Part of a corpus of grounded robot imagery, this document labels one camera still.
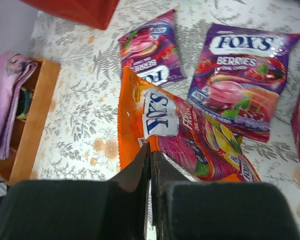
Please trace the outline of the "orange Fox's fruits candy bag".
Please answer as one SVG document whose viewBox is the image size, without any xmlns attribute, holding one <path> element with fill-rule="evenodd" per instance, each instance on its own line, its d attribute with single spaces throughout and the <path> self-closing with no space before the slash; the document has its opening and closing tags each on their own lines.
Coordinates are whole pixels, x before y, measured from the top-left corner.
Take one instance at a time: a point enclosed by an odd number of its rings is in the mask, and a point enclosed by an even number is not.
<svg viewBox="0 0 300 240">
<path fill-rule="evenodd" d="M 260 181 L 240 136 L 129 67 L 121 79 L 117 124 L 121 168 L 149 144 L 201 181 Z"/>
</svg>

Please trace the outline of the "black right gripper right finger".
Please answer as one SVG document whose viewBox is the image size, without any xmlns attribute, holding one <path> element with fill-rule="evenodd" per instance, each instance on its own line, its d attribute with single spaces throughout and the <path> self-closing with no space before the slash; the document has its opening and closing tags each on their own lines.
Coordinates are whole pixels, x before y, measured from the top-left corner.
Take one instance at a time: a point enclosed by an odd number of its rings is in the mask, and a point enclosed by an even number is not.
<svg viewBox="0 0 300 240">
<path fill-rule="evenodd" d="M 274 185 L 190 181 L 163 153 L 150 155 L 153 224 L 159 240 L 299 240 Z"/>
</svg>

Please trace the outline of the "red paper bag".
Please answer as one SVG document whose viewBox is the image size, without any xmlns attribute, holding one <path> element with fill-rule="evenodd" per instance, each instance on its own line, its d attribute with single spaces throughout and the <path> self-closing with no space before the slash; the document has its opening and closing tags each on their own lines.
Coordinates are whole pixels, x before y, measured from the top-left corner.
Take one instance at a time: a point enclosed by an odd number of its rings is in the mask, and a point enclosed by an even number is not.
<svg viewBox="0 0 300 240">
<path fill-rule="evenodd" d="M 21 0 L 49 15 L 106 30 L 119 0 Z"/>
</svg>

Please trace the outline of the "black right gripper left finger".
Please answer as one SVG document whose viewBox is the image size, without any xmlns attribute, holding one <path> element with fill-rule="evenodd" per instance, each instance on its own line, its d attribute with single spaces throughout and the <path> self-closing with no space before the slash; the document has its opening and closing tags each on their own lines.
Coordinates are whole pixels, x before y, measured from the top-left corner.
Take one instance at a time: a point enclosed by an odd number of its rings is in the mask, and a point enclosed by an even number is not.
<svg viewBox="0 0 300 240">
<path fill-rule="evenodd" d="M 107 181 L 24 180 L 0 203 L 0 240 L 142 240 L 150 147 Z"/>
</svg>

